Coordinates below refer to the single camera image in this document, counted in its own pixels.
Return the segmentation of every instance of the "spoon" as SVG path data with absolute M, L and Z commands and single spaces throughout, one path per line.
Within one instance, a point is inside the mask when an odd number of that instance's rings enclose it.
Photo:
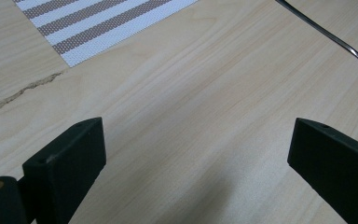
M 354 49 L 353 47 L 351 47 L 349 44 L 345 43 L 343 40 L 339 39 L 338 37 L 336 37 L 335 35 L 331 34 L 330 32 L 328 32 L 327 30 L 325 30 L 322 26 L 320 26 L 318 23 L 316 23 L 315 21 L 311 20 L 310 18 L 308 18 L 306 15 L 304 15 L 303 13 L 301 13 L 300 11 L 298 11 L 297 9 L 295 9 L 294 7 L 292 7 L 289 3 L 287 3 L 284 0 L 276 0 L 279 4 L 281 4 L 282 6 L 286 7 L 287 9 L 289 9 L 290 11 L 292 11 L 295 15 L 297 15 L 301 20 L 305 21 L 306 23 L 308 23 L 309 25 L 311 25 L 313 28 L 315 28 L 316 30 L 318 30 L 319 32 L 321 32 L 322 34 L 324 34 L 325 36 L 329 37 L 330 39 L 332 39 L 334 42 L 338 43 L 342 48 L 346 49 L 347 51 L 349 51 L 351 54 L 353 54 L 357 59 L 358 59 L 358 51 L 356 49 Z

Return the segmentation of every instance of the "black clamp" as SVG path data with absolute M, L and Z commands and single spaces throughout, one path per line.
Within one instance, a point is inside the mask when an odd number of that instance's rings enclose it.
M 0 176 L 0 223 L 68 223 L 106 164 L 101 118 L 79 122 L 22 165 Z
M 308 119 L 297 119 L 288 162 L 336 212 L 358 224 L 358 142 Z

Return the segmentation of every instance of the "placemat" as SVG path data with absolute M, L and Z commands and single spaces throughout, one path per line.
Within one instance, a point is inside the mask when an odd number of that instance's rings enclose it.
M 70 67 L 197 0 L 13 0 Z

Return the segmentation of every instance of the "brown stripe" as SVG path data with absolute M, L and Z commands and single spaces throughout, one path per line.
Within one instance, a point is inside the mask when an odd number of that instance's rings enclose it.
M 46 2 L 45 4 L 39 5 L 37 7 L 32 7 L 30 9 L 27 9 L 27 10 L 23 11 L 23 13 L 25 14 L 25 16 L 28 17 L 28 19 L 33 19 L 35 17 L 38 17 L 45 13 L 48 13 L 54 9 L 57 9 L 59 7 L 64 7 L 66 5 L 74 3 L 75 1 L 78 1 L 78 0 L 65 0 L 65 1 L 52 0 L 52 1 Z
M 70 15 L 62 17 L 59 20 L 52 21 L 46 25 L 43 25 L 43 26 L 39 27 L 38 30 L 42 35 L 51 35 L 67 26 L 77 23 L 78 21 L 83 21 L 84 19 L 86 19 L 92 15 L 95 15 L 99 12 L 107 10 L 108 8 L 118 5 L 125 1 L 127 1 L 127 0 L 114 0 L 114 1 L 104 0 L 102 2 L 94 4 L 92 6 L 85 7 L 85 8 L 83 8 L 77 12 L 74 12 Z
M 126 12 L 121 13 L 118 16 L 115 16 L 112 19 L 104 21 L 96 26 L 89 28 L 88 30 L 81 32 L 77 35 L 74 35 L 68 39 L 63 40 L 62 42 L 53 46 L 53 48 L 59 53 L 64 54 L 65 52 L 75 49 L 78 46 L 87 43 L 91 39 L 98 37 L 110 30 L 115 29 L 119 25 L 126 23 L 127 21 L 131 21 L 146 12 L 164 5 L 172 0 L 150 0 L 141 4 L 138 7 L 134 7 Z

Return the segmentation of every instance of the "wooden table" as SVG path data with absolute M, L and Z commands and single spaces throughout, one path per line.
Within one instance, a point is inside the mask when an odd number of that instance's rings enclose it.
M 290 3 L 358 49 L 358 1 Z M 286 158 L 296 118 L 358 140 L 358 61 L 275 1 L 199 0 L 69 68 L 0 0 L 0 175 L 93 117 L 71 223 L 345 223 Z

